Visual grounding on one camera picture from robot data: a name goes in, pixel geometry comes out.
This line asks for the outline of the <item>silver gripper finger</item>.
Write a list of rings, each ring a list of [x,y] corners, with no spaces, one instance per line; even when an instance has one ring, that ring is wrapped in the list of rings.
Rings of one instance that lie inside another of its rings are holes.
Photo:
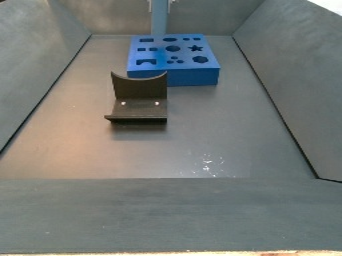
[[[149,3],[149,12],[153,12],[153,0],[147,0]]]
[[[170,11],[171,11],[171,5],[173,5],[174,2],[176,2],[176,0],[169,0],[167,1],[167,13],[170,13]]]

